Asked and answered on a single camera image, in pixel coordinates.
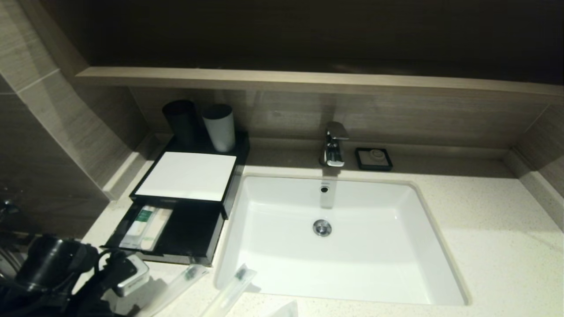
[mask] faucet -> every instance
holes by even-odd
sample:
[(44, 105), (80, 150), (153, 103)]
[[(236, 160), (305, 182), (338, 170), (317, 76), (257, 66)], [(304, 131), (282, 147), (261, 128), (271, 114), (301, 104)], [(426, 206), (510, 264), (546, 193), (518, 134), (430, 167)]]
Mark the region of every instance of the faucet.
[(340, 122), (327, 122), (325, 126), (325, 142), (319, 163), (323, 166), (341, 167), (345, 164), (341, 151), (341, 140), (348, 140), (349, 134)]

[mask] faucet handle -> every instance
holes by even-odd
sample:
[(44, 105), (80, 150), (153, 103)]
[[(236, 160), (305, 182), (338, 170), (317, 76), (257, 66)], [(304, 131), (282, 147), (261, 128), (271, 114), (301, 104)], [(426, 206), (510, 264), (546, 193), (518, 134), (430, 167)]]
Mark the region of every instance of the faucet handle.
[(327, 122), (326, 126), (327, 136), (333, 140), (348, 140), (349, 134), (343, 124), (337, 121)]

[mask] speckled countertop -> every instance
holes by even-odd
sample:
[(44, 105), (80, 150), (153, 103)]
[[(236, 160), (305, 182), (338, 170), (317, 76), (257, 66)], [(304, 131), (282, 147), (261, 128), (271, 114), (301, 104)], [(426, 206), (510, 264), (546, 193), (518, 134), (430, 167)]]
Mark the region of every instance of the speckled countertop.
[[(252, 150), (244, 175), (320, 178), (316, 153)], [(393, 173), (343, 170), (339, 179), (407, 180), (415, 183), (438, 226), (469, 299), (467, 306), (327, 300), (244, 293), (228, 316), (265, 316), (297, 300), (300, 317), (326, 316), (562, 316), (564, 235), (518, 179), (500, 161), (393, 157)], [(104, 244), (131, 205), (127, 194), (150, 167), (147, 162), (126, 194), (111, 202), (83, 242)], [(223, 226), (216, 255), (224, 246)], [(214, 258), (217, 266), (218, 256)], [(170, 282), (186, 267), (148, 263), (155, 280)], [(199, 316), (218, 293), (214, 269), (159, 316)], [(142, 294), (118, 302), (123, 310)]]

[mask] sink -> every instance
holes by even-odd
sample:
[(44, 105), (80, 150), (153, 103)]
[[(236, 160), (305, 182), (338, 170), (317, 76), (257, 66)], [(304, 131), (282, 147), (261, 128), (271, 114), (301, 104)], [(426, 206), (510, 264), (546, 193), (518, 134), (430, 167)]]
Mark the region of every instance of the sink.
[(464, 305), (435, 230), (410, 184), (249, 176), (215, 286), (244, 263), (249, 292)]

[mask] soap dish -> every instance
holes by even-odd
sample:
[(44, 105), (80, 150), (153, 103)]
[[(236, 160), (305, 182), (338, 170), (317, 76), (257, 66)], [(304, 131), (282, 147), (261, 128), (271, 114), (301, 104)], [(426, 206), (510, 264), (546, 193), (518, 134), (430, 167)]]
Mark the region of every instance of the soap dish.
[(356, 148), (358, 168), (362, 170), (391, 171), (394, 165), (384, 148)]

